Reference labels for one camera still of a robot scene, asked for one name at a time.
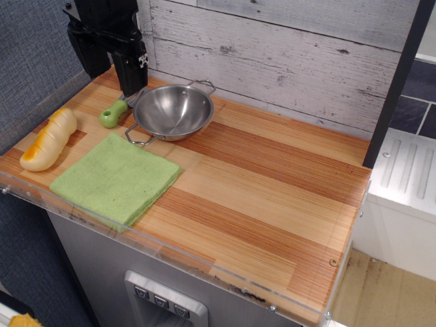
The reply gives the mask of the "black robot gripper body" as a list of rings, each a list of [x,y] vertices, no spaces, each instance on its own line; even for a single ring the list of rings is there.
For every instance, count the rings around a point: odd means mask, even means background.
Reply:
[[[67,1],[63,11],[79,32],[120,42],[141,39],[136,21],[137,1]]]

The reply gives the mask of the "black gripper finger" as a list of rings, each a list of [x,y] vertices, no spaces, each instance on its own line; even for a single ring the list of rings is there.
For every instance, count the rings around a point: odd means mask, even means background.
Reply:
[[[110,69],[108,53],[95,40],[92,34],[74,26],[67,27],[69,40],[85,72],[96,78]]]
[[[133,95],[148,84],[149,58],[142,40],[111,41],[109,52],[125,96]]]

